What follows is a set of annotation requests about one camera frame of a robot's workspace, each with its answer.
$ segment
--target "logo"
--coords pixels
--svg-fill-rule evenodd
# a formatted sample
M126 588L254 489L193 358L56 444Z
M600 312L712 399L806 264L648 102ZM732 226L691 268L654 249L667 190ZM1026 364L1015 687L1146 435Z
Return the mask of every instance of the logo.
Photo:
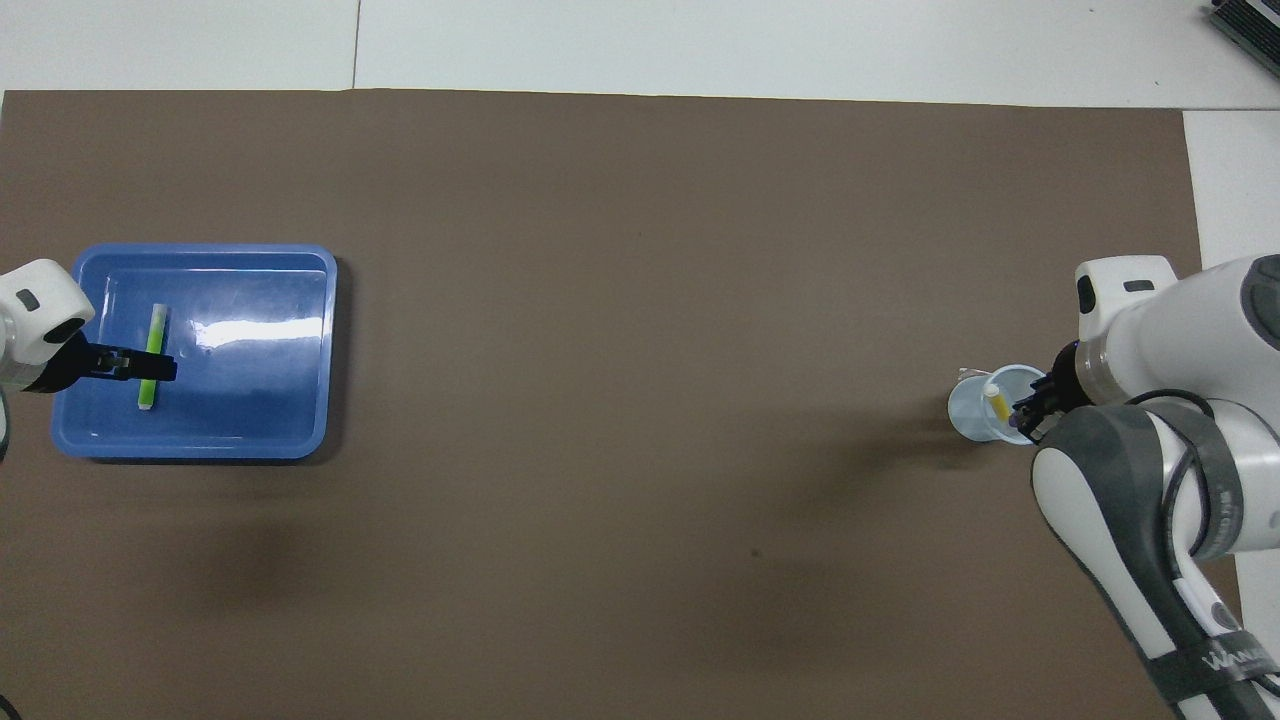
M1233 665L1248 665L1249 662L1258 662L1262 660L1267 660L1267 653L1262 648L1242 650L1238 652L1211 652L1207 656L1201 657L1201 662L1208 665L1210 669L1215 671Z

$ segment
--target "cable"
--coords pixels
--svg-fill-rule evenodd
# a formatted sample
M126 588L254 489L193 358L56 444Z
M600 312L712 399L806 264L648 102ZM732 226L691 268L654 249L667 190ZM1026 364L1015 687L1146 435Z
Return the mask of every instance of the cable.
M0 694L0 710L9 716L9 720L22 720L22 715L18 715L18 710L9 702L9 698Z
M1196 395L1194 392L1187 389L1174 389L1174 388L1153 389L1151 392L1144 392L1142 395L1135 395L1130 397L1129 400L1125 401L1125 405L1138 405L1148 400L1153 400L1156 397L1178 397L1180 400L1185 400L1187 402L1190 402L1192 405L1198 407L1201 413L1208 415L1210 418L1213 418L1213 409L1210 407L1208 401Z
M1275 697L1280 697L1280 684L1276 684L1276 682L1272 680L1271 678L1266 675L1260 675L1257 678L1253 678L1253 682L1261 685L1262 689L1274 694Z
M1178 553L1174 550L1174 507L1178 505L1178 491L1183 487L1183 479L1187 478L1187 470L1192 465L1199 464L1199 459L1196 456L1196 451L1192 446L1187 446L1183 451L1183 456L1178 459L1178 464L1174 465L1172 474L1169 478L1169 488L1165 491L1165 500L1161 502L1161 518L1165 525L1165 559L1169 562L1169 573L1176 580L1183 577L1183 571L1178 569Z

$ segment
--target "white floor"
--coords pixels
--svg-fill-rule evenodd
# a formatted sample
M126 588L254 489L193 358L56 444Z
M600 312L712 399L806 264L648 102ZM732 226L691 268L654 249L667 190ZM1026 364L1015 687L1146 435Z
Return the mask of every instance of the white floor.
M1187 142L1201 249L1216 264L1280 251L1280 79L1208 27L1207 6L0 0L0 88L445 87L1178 108L1194 110ZM1245 621L1280 648L1280 553L1240 557L1239 569Z

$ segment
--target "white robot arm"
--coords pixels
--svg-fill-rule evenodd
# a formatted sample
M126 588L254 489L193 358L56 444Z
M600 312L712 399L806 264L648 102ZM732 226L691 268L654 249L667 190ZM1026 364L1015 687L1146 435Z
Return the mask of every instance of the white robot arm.
M1196 561L1280 547L1280 255L1076 270L1080 340L1011 423L1046 521L1179 717L1280 717L1280 666Z
M173 357L91 343L93 306L58 263L35 260L0 275L0 460L9 441L4 391L58 392L79 378L172 380Z

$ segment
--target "plastic tray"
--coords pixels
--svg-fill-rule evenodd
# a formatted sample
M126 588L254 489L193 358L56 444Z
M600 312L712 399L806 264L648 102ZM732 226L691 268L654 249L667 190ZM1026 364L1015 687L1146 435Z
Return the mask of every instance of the plastic tray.
M138 410L138 380L86 378L54 400L77 457L296 460L324 439L338 265L315 245L97 245L72 275L97 310L90 342L145 348L169 306L178 377Z

